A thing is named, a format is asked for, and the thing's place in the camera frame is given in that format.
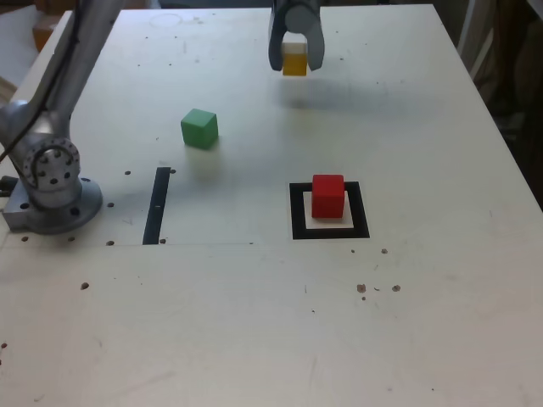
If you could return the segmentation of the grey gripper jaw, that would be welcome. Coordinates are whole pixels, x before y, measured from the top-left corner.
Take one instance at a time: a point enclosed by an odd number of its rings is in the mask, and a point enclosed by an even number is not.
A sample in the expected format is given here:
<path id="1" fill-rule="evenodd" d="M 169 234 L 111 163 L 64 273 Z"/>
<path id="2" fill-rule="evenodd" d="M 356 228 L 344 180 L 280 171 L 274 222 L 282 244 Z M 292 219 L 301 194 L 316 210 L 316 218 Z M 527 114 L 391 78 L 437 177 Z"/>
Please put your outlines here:
<path id="1" fill-rule="evenodd" d="M 283 69 L 283 38 L 288 32 L 285 22 L 290 1 L 273 0 L 268 32 L 268 58 L 270 66 L 275 71 Z"/>
<path id="2" fill-rule="evenodd" d="M 321 5 L 322 2 L 317 0 L 289 1 L 284 17 L 287 32 L 306 39 L 307 63 L 311 71 L 322 67 L 325 53 Z"/>

